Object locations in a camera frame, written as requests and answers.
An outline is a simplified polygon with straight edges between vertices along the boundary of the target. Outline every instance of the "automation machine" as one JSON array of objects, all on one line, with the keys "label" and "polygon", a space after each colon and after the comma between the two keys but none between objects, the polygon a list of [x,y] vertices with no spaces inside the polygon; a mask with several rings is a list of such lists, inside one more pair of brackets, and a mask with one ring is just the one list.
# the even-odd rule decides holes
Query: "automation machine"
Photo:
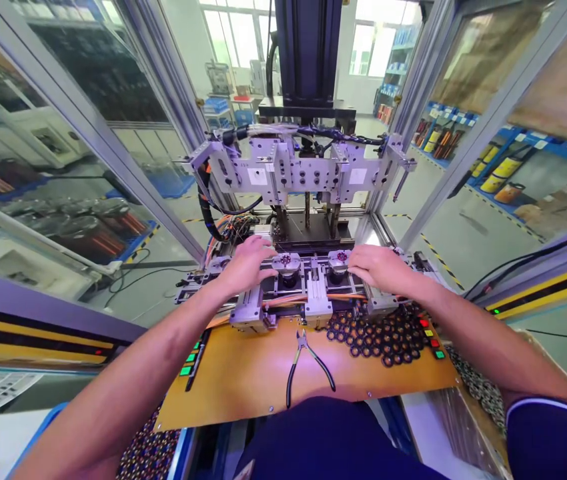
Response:
[{"label": "automation machine", "polygon": [[[396,200],[416,161],[404,153],[400,135],[356,135],[356,112],[333,98],[342,2],[275,4],[279,31],[271,35],[266,66],[269,95],[259,106],[260,123],[215,131],[189,158],[212,241],[202,271],[189,275],[175,303],[219,275],[233,248],[248,235],[263,235],[277,250],[263,268],[274,268],[279,275],[227,306],[232,327],[251,335],[268,333],[277,327],[277,318],[298,315],[304,325],[323,329],[338,311],[364,323],[382,321],[409,301],[382,293],[348,273],[355,235],[348,217],[340,217],[341,207],[360,191],[386,195],[399,177],[392,193]],[[276,49],[281,97],[273,96],[271,88]],[[281,118],[294,118],[297,123],[277,121]],[[319,126],[317,118],[335,119],[334,127]],[[365,156],[368,145],[374,146],[372,158]],[[260,196],[242,210],[226,211],[215,202],[212,184],[221,193]],[[291,195],[304,196],[303,209],[289,208]],[[311,199],[321,207],[311,209]],[[272,210],[265,220],[251,215],[260,203]],[[225,223],[231,226],[240,215],[252,220],[240,219],[238,227],[219,231],[211,209],[226,214]],[[421,253],[389,248],[413,269],[446,284]],[[408,311],[403,307],[401,312]]]}]

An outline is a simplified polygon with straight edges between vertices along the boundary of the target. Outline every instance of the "floor tape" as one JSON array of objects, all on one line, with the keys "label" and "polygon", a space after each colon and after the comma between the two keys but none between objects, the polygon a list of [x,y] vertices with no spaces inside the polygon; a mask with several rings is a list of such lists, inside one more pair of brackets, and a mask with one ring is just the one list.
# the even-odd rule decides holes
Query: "floor tape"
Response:
[{"label": "floor tape", "polygon": [[[396,213],[396,214],[389,214],[389,215],[384,215],[384,217],[405,217],[408,220],[412,221],[412,217],[410,217],[410,215],[407,215],[405,213]],[[454,273],[452,273],[452,270],[450,269],[450,267],[446,264],[446,262],[444,261],[444,259],[442,258],[441,255],[439,255],[439,253],[435,250],[435,247],[432,246],[432,244],[428,241],[428,239],[426,238],[426,236],[421,233],[420,234],[422,236],[422,239],[426,242],[426,245],[428,246],[428,248],[430,249],[430,251],[435,255],[435,257],[437,257],[437,260],[439,260],[439,263],[441,263],[444,266],[444,269],[446,270],[446,272],[448,273],[448,275],[450,275],[450,277],[455,281],[455,283],[457,284],[457,286],[461,289],[461,290],[466,290],[464,288],[464,286],[459,282],[459,280],[457,280],[457,277],[455,276]]]}]

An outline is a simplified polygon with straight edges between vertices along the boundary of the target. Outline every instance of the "person's right hand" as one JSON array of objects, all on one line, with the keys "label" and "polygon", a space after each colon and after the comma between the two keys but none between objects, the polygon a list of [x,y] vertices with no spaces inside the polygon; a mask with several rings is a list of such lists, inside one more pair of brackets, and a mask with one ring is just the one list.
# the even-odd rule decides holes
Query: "person's right hand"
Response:
[{"label": "person's right hand", "polygon": [[348,271],[381,291],[409,298],[428,282],[428,277],[411,269],[391,249],[375,245],[357,245],[350,254]]}]

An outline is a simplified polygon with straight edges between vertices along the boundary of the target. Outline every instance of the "wire cutter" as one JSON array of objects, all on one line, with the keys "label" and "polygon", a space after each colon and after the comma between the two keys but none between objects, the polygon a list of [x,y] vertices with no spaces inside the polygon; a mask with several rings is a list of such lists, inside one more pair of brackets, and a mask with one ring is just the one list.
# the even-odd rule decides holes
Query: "wire cutter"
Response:
[{"label": "wire cutter", "polygon": [[295,375],[295,368],[297,367],[297,360],[299,360],[299,354],[302,352],[302,348],[306,347],[310,352],[310,355],[319,363],[319,366],[324,370],[326,377],[328,377],[328,381],[330,382],[330,388],[332,391],[336,390],[335,381],[326,367],[326,364],[322,362],[322,360],[317,356],[317,354],[313,351],[312,348],[308,346],[308,338],[306,337],[306,330],[302,329],[301,336],[299,335],[299,331],[297,330],[297,354],[295,355],[295,361],[292,363],[292,367],[290,368],[290,373],[288,374],[288,384],[286,385],[286,408],[290,408],[290,396],[292,394],[292,377]]}]

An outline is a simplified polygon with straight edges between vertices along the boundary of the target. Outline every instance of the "yellow spool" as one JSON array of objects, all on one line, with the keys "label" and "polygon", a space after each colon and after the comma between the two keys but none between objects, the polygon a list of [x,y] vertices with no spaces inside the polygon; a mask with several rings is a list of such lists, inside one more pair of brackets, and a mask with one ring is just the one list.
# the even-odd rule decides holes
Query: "yellow spool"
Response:
[{"label": "yellow spool", "polygon": [[495,193],[504,184],[507,179],[503,179],[495,175],[494,173],[488,177],[482,186],[481,190],[486,193]]},{"label": "yellow spool", "polygon": [[479,174],[486,168],[487,164],[489,164],[490,161],[493,158],[495,158],[495,155],[497,155],[497,152],[499,152],[499,147],[495,147],[493,145],[489,145],[489,147],[490,147],[490,151],[486,154],[486,156],[484,156],[481,163],[477,163],[477,165],[475,166],[475,168],[472,171],[472,176],[475,177],[475,178],[479,177]]},{"label": "yellow spool", "polygon": [[508,178],[521,166],[522,161],[506,157],[493,172],[498,177]]},{"label": "yellow spool", "polygon": [[430,136],[430,138],[428,139],[428,143],[426,144],[424,151],[427,153],[432,152],[435,149],[435,145],[437,145],[437,140],[439,140],[439,137],[441,136],[442,136],[441,132],[434,131]]}]

